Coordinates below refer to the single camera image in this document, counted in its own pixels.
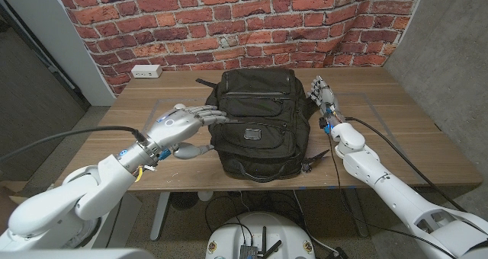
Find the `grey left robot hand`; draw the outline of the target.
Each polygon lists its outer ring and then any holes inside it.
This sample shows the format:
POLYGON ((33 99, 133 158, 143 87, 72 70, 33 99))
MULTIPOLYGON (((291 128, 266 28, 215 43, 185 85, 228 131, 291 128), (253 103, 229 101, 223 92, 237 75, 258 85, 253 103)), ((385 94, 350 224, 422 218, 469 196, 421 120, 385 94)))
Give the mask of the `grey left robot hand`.
POLYGON ((162 150, 173 149, 179 159, 191 159, 214 148, 213 145, 195 146, 185 140, 195 135, 202 126, 229 122, 226 113, 216 106, 185 107, 177 104, 159 117, 147 131, 147 136, 162 150))

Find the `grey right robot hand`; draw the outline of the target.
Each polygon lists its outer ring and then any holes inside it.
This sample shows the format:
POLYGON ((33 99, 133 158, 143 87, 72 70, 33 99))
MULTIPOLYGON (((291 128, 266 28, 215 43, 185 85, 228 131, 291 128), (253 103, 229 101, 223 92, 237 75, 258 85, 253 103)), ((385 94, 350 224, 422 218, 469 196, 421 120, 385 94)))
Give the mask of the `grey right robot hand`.
POLYGON ((344 116, 339 109, 339 103, 332 92, 332 89, 318 75, 311 83, 311 90, 307 93, 310 99, 319 107, 322 117, 329 128, 345 122, 344 116))

